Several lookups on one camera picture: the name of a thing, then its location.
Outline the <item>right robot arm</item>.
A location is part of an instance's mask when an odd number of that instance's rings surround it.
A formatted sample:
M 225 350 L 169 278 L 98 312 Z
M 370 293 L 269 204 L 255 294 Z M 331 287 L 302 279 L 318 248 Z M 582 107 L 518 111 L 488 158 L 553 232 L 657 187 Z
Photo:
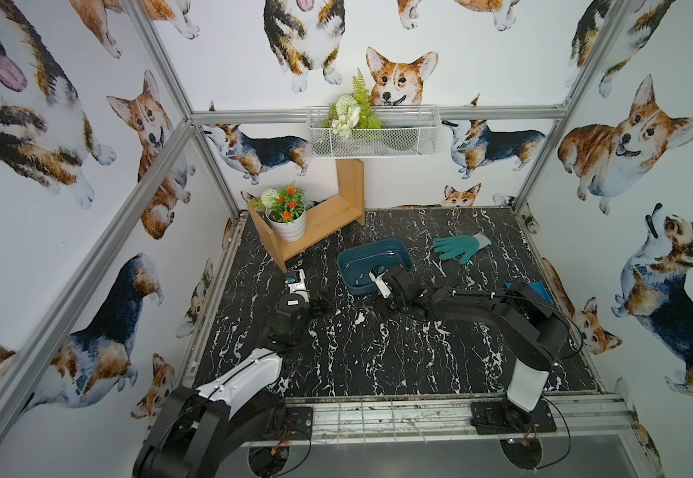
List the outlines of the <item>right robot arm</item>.
M 556 432 L 545 384 L 570 345 L 572 321 L 529 283 L 493 291 L 463 290 L 452 284 L 416 280 L 401 266 L 376 267 L 370 280 L 388 313 L 419 322 L 465 322 L 498 333 L 515 357 L 511 380 L 500 400 L 471 404 L 471 424 L 481 435 L 521 433 L 525 438 Z

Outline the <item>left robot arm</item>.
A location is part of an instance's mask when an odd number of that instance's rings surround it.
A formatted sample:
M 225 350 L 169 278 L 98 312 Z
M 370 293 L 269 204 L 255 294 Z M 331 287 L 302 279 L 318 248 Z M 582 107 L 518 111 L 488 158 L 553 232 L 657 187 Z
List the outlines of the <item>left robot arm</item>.
M 198 388 L 175 388 L 165 400 L 133 466 L 133 477 L 214 477 L 243 443 L 284 416 L 282 398 L 267 388 L 286 360 L 310 343 L 313 320 L 332 312 L 324 296 L 282 296 L 261 346 L 230 372 Z

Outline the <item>teal plastic storage box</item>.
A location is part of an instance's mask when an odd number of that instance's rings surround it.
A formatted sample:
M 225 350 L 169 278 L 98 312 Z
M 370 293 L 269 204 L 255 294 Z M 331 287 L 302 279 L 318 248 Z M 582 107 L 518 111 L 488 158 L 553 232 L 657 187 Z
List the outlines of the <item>teal plastic storage box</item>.
M 364 296 L 378 291 L 372 280 L 381 273 L 401 266 L 410 271 L 412 258 L 399 239 L 387 238 L 347 249 L 338 255 L 338 272 L 352 296 Z

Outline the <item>green work glove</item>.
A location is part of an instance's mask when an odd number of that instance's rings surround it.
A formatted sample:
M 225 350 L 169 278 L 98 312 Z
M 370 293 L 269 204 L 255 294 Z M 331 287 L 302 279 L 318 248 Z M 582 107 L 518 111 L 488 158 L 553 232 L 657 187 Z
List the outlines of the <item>green work glove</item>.
M 457 260 L 461 265 L 467 265 L 480 250 L 491 244 L 491 239 L 484 233 L 436 238 L 433 241 L 434 252 L 440 260 Z

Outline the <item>white pot orange flowers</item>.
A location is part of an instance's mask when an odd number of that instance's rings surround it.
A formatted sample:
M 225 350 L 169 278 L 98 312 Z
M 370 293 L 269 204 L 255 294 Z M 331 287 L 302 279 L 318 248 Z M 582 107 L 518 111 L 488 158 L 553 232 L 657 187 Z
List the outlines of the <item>white pot orange flowers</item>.
M 248 205 L 261 211 L 270 227 L 282 241 L 293 243 L 302 239 L 306 230 L 305 191 L 294 183 L 282 188 L 268 188 Z

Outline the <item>wooden shelf stand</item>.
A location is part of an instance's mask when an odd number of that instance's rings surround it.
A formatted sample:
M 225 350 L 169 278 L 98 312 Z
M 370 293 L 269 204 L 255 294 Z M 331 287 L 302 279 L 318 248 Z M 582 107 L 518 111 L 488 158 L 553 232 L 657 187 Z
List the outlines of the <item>wooden shelf stand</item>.
M 248 206 L 249 217 L 259 233 L 265 250 L 286 273 L 286 261 L 308 247 L 326 239 L 346 225 L 365 224 L 364 163 L 360 159 L 338 159 L 338 195 L 320 203 L 305 214 L 303 237 L 296 242 L 284 241 L 254 209 Z

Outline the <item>blue plastic dustpan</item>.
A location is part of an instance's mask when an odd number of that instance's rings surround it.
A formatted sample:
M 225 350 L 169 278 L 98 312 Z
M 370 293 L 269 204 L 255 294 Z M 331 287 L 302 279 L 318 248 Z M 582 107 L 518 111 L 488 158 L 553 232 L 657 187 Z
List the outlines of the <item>blue plastic dustpan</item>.
M 549 289 L 545 287 L 545 284 L 543 282 L 530 282 L 529 286 L 537 293 L 547 304 L 553 305 L 553 299 L 551 298 L 551 295 L 549 293 Z

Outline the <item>artificial fern white flowers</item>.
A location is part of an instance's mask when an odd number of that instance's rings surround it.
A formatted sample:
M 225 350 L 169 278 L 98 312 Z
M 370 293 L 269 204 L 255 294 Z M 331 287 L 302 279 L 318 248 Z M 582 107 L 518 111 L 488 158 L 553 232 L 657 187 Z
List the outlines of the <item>artificial fern white flowers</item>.
M 340 139 L 352 139 L 362 131 L 381 129 L 382 123 L 370 103 L 370 91 L 362 71 L 352 77 L 352 93 L 342 95 L 328 108 L 322 127 Z

